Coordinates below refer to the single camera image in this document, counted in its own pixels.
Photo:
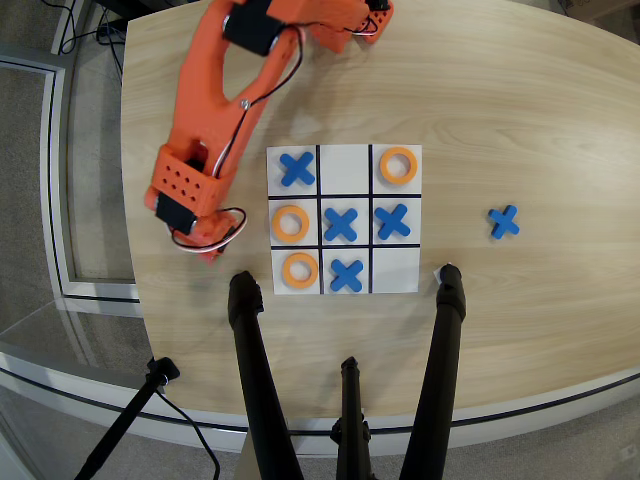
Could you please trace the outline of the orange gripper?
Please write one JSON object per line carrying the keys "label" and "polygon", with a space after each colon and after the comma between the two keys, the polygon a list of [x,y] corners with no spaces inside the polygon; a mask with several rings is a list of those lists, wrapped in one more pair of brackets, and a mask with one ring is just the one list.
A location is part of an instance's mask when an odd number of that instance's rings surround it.
{"label": "orange gripper", "polygon": [[199,219],[189,239],[196,247],[208,247],[200,256],[209,264],[224,253],[225,248],[241,233],[241,209],[227,208],[210,217]]}

